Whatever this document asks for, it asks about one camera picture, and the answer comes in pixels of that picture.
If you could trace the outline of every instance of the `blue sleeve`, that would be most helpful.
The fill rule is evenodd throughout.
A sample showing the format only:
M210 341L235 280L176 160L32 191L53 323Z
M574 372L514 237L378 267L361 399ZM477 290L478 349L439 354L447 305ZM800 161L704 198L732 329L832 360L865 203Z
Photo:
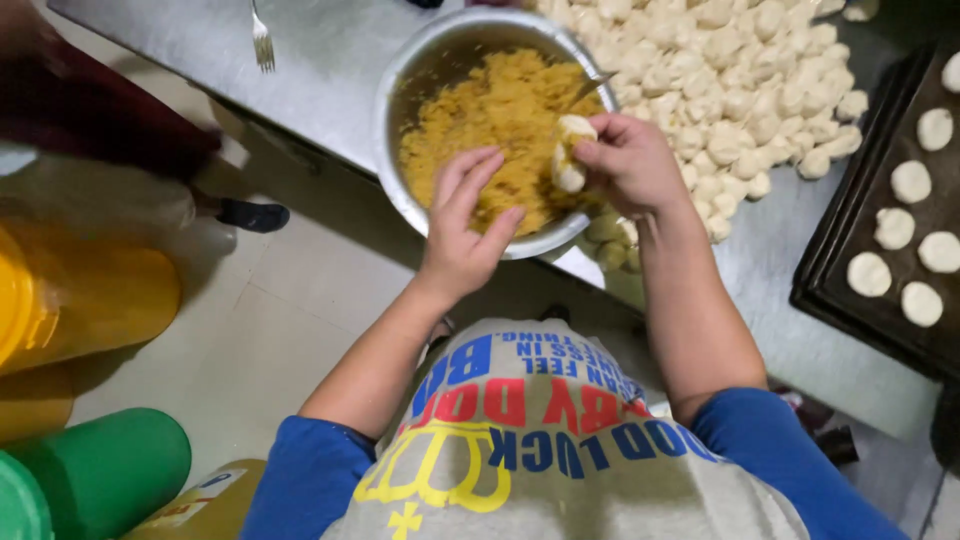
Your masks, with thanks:
M375 461L373 442L324 420L280 424L240 540L317 540L347 512Z
M812 540L905 540L817 448L776 394L732 388L701 407L693 432L715 454L780 491Z

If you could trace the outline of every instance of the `dark red cloth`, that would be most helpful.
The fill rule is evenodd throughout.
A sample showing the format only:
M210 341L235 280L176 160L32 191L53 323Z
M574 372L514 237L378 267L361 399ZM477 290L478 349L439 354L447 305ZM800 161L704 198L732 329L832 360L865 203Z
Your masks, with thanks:
M217 133L194 126L66 41L57 57L63 76L40 60L0 63L0 138L183 182L220 150Z

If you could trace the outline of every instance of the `yellow cross graphic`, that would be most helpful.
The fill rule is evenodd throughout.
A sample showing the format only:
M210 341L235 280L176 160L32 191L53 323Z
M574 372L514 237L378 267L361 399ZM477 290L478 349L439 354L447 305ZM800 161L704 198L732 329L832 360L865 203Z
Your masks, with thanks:
M403 515L393 512L390 514L390 522L387 527L396 527L394 540L407 540L407 530L420 530L420 524L423 523L423 515L417 513L417 503L404 503Z

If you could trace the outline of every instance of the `green container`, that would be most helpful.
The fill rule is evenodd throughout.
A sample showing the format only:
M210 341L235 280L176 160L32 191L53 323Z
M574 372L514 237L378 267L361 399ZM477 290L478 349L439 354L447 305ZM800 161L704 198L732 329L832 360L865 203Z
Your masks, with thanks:
M0 452L0 538L105 540L172 501L190 472L179 424L130 408Z

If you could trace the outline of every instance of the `label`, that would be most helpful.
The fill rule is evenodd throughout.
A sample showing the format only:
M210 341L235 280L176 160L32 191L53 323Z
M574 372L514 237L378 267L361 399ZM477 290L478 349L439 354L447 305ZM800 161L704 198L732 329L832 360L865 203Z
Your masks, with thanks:
M177 497L174 505L155 518L143 522L137 528L179 527L201 511L210 501L227 491L234 482L247 473L247 469L217 471Z

